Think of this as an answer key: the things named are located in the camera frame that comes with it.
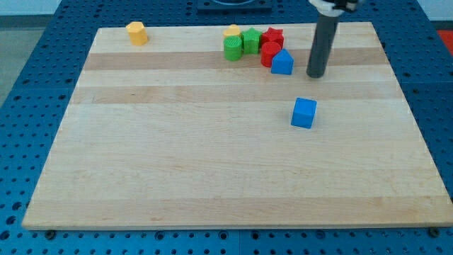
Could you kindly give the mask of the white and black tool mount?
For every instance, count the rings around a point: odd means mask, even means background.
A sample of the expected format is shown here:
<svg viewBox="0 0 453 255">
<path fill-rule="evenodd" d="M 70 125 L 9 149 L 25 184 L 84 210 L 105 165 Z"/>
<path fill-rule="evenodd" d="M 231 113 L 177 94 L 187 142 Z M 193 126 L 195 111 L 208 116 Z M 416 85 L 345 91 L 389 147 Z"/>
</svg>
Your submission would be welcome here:
<svg viewBox="0 0 453 255">
<path fill-rule="evenodd" d="M 356 12 L 364 0 L 309 0 L 309 3 L 324 16 L 339 17 L 345 12 Z"/>
</svg>

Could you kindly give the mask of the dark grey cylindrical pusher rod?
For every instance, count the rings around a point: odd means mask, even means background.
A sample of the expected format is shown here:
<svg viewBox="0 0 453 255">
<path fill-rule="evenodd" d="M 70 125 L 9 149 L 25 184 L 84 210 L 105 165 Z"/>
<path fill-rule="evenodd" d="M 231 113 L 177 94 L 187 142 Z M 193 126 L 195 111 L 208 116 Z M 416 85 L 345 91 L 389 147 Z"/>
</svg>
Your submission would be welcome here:
<svg viewBox="0 0 453 255">
<path fill-rule="evenodd" d="M 306 68 L 306 74 L 309 77 L 318 79 L 324 75 L 338 22 L 338 16 L 330 17 L 319 14 Z"/>
</svg>

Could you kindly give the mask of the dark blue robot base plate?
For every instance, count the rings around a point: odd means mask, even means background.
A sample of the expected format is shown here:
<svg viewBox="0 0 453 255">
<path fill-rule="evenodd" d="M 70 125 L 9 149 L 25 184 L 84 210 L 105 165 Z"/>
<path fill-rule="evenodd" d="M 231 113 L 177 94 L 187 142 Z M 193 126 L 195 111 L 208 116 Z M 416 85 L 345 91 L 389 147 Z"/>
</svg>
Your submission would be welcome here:
<svg viewBox="0 0 453 255">
<path fill-rule="evenodd" d="M 270 11 L 273 0 L 197 0 L 198 12 L 213 11 Z"/>
</svg>

